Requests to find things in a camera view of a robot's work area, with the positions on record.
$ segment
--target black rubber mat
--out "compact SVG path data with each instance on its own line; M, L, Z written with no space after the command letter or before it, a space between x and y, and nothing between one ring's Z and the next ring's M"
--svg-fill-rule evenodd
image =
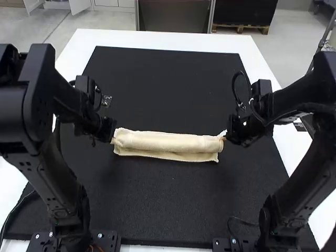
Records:
M238 54L97 47L84 74L113 96L101 113L118 127L217 135L235 111L231 78L243 69ZM242 79L237 92L247 99ZM229 236L230 216L258 222L266 197L288 178L271 137L248 149L227 142L218 164L184 163L120 157L112 145L93 148L87 136L76 138L71 125L61 130L64 158L90 198L91 228L116 230L127 244L210 248L214 237ZM49 230L41 200L22 211L6 237L29 239L38 230ZM316 248L309 229L302 246Z

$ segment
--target rolled towel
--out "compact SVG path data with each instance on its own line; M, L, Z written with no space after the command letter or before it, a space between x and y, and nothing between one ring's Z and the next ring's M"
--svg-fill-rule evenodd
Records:
M120 156L147 156L186 162L218 161L224 148L223 134L190 135L118 128L111 144Z

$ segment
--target floor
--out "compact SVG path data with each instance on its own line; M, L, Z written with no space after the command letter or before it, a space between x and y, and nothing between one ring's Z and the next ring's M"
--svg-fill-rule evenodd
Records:
M282 87L302 77L310 64L326 28L325 15L281 10L275 13L269 35L245 29L251 35ZM36 9L30 17L23 8L0 8L0 43L12 43L27 51L32 43L51 43L58 57L77 28L135 30L130 13L82 12L72 16L68 10ZM219 29L219 34L235 34Z

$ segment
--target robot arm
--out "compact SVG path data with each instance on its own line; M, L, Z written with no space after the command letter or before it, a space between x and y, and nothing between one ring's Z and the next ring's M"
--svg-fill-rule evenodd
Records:
M313 113L316 132L307 154L260 211L260 251L298 249L300 231L336 188L335 103L336 54L320 52L314 57L314 71L287 88L272 93L270 81L252 84L252 114L229 117L227 139L248 147L261 136L272 134L275 124L288 124Z
M116 121L97 114L96 88L86 76L77 77L75 86L69 84L55 69L51 45L32 45L28 54L0 45L0 155L41 196L54 236L68 252L89 247L90 209L85 188L57 148L53 115L73 123L75 135L109 143Z

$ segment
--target mounting plate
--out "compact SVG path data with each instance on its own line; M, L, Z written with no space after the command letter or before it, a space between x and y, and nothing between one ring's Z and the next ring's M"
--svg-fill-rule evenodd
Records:
M243 247L240 249L239 243L236 239L228 238L214 238L212 241L213 252L255 252L257 251L255 243L258 240L257 237L240 237L239 243Z
M36 232L31 237L27 252L59 252L63 251L58 248L55 251L55 238L51 233ZM109 230L92 230L91 244L99 246L105 252L119 252L121 246L121 237L116 231ZM99 251L97 247L93 246L94 251Z

